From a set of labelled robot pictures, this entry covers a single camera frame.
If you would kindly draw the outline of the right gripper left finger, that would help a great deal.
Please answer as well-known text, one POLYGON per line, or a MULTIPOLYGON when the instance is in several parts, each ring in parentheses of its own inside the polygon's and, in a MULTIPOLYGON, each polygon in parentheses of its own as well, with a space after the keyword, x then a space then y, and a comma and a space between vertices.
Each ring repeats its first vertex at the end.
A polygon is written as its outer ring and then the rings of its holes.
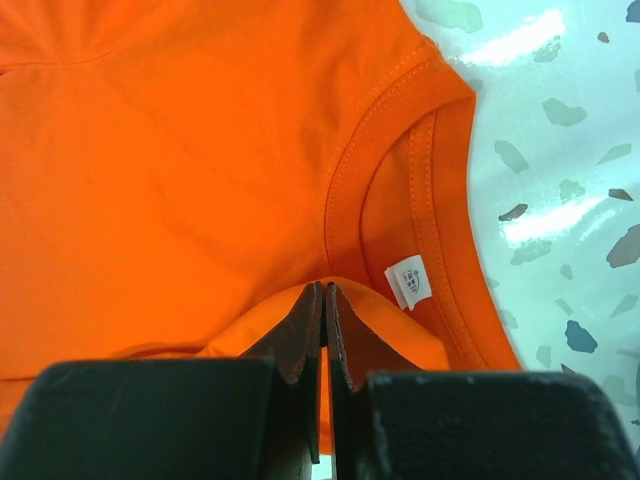
POLYGON ((307 479, 323 289, 237 358, 58 363, 1 444, 5 479, 307 479))

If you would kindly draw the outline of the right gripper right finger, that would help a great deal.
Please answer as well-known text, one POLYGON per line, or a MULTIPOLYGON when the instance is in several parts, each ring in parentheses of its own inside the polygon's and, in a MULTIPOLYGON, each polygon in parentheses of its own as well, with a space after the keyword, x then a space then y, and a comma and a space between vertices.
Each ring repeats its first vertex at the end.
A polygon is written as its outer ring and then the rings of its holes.
POLYGON ((617 415, 562 372, 427 372, 325 294, 339 479, 635 479, 617 415))

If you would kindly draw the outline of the orange t shirt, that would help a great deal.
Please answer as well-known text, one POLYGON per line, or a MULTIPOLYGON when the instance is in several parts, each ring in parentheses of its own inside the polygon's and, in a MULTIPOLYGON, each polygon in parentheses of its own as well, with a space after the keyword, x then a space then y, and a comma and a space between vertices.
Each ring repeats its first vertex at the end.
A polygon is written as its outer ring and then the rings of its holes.
POLYGON ((425 370, 519 363, 476 96, 396 1, 1 5, 1 421, 51 364, 236 356, 334 282, 425 370))

